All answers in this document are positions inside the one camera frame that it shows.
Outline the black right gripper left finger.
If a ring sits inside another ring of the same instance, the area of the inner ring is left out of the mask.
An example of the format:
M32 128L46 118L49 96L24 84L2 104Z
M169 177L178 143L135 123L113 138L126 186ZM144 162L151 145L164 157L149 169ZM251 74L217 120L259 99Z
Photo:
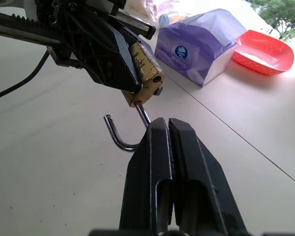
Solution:
M172 151L163 118L150 123L126 173L119 228L163 233L172 218Z

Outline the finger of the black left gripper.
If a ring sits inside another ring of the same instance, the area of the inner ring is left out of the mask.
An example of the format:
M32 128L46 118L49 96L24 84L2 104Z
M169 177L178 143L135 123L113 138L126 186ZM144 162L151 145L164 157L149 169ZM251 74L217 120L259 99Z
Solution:
M59 21L64 47L53 48L52 57L59 66L85 69L98 84L138 93L142 82L130 47L138 36L108 17L62 14Z

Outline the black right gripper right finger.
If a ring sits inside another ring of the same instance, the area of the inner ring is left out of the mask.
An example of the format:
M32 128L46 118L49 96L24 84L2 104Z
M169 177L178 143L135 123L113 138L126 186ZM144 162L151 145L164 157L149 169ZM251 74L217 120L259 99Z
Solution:
M171 118L176 224L189 236L248 236L224 171L190 124Z

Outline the brass padlock with steel shackle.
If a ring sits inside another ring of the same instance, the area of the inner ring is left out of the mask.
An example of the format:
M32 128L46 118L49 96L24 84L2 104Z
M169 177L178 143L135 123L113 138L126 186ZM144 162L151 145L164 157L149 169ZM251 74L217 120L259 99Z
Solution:
M123 95L128 105L137 109L144 126L148 127L151 121L143 108L143 104L152 96L161 93L165 75L148 45L135 43L130 47L130 53L142 88L137 93L123 92Z

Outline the clear plastic bag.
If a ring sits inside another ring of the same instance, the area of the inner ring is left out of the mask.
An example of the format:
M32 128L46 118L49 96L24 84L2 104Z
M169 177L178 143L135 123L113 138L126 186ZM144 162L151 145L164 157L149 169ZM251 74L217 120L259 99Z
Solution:
M160 28L192 14L189 0L142 0L142 5L149 18Z

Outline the purple tissue pack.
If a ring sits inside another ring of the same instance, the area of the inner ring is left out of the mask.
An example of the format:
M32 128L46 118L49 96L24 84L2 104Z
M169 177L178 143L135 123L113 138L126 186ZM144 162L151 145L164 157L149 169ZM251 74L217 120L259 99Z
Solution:
M229 11L215 9L160 27L155 56L203 87L224 72L246 31Z

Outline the red plastic basket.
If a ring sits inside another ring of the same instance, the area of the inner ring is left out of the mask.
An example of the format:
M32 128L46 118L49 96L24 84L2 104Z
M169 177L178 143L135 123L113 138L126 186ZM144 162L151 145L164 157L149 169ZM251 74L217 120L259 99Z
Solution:
M255 72L277 75L289 71L293 65L293 50L279 39L248 30L236 42L232 59Z

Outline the green tree outside window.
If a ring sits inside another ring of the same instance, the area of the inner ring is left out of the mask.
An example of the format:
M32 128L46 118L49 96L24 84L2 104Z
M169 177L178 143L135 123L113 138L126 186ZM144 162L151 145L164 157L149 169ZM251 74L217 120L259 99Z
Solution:
M279 33L280 40L295 41L295 0L251 0L251 7Z

